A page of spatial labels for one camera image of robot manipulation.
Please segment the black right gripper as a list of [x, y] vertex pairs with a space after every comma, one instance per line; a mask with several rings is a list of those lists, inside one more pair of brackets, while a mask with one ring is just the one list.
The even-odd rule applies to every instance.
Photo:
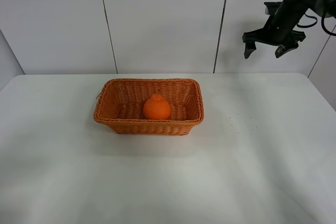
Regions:
[[298, 48], [298, 41], [305, 40], [302, 31], [295, 31], [301, 17], [306, 12], [306, 5], [301, 2], [265, 2], [268, 19], [263, 28], [243, 34], [245, 43], [244, 57], [248, 59], [256, 50], [255, 42], [278, 46], [276, 58]]

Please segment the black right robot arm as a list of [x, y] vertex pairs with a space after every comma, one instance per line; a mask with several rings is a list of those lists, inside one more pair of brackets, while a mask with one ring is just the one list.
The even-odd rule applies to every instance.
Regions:
[[318, 20], [312, 16], [315, 22], [311, 25], [300, 25], [300, 19], [306, 15], [307, 10], [312, 10], [321, 17], [321, 27], [325, 33], [335, 36], [335, 33], [327, 30], [325, 19], [335, 18], [335, 0], [283, 0], [282, 2], [265, 2], [266, 14], [269, 16], [264, 27], [244, 33], [242, 36], [245, 44], [244, 57], [247, 59], [256, 50], [255, 43], [276, 46], [276, 58], [298, 48], [306, 35], [302, 31], [295, 31], [295, 27], [310, 28], [317, 24]]

